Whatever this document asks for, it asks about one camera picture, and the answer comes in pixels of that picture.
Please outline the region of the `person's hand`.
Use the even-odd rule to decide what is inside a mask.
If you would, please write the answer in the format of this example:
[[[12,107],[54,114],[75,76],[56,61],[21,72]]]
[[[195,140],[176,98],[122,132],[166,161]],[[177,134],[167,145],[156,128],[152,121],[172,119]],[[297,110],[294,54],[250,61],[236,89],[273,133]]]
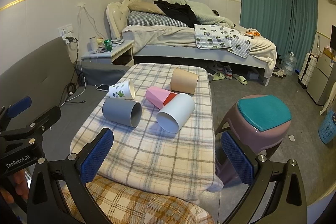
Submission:
[[[13,183],[16,193],[25,200],[28,199],[29,188],[27,185],[24,169],[13,174]],[[6,189],[1,188],[1,195],[7,203],[11,204],[14,202],[13,196]]]

